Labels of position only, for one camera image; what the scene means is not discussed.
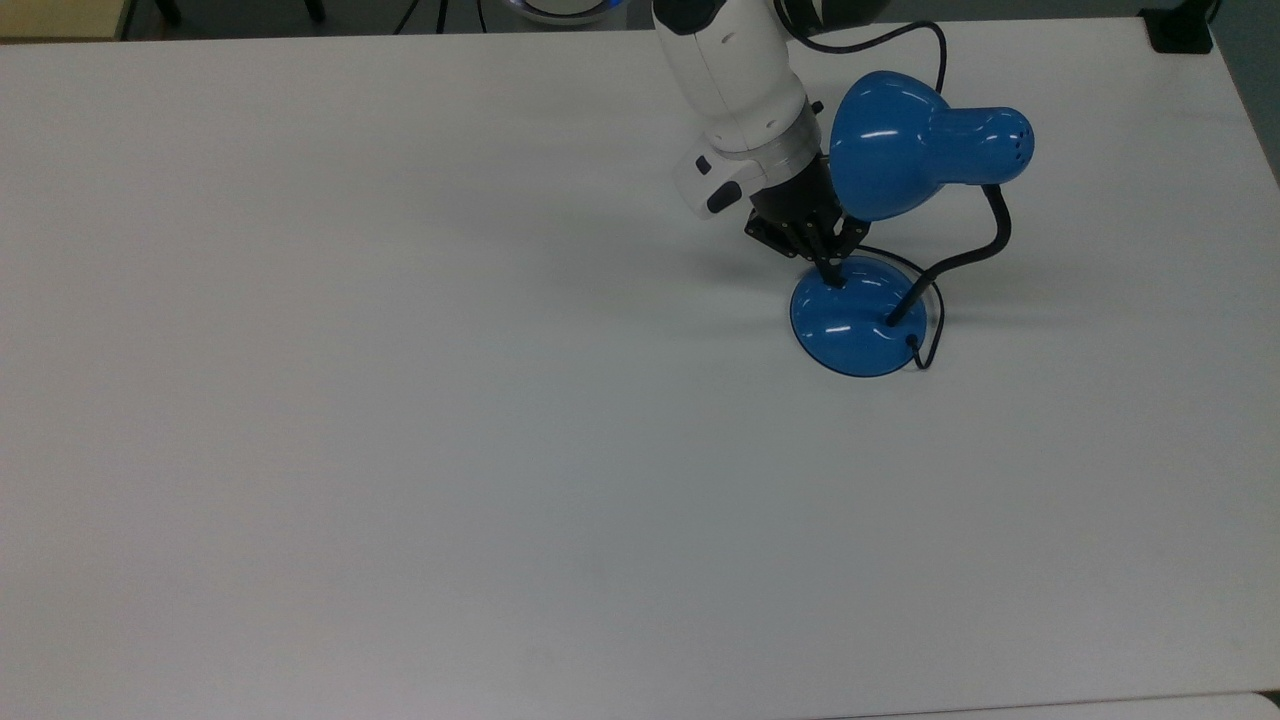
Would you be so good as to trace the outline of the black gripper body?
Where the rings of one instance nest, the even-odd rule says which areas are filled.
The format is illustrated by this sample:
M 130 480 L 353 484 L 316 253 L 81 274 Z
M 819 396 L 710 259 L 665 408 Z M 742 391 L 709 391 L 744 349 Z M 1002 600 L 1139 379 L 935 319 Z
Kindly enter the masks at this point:
M 861 246 L 870 223 L 845 211 L 820 154 L 797 176 L 750 197 L 748 237 L 786 258 L 810 263 L 844 260 Z

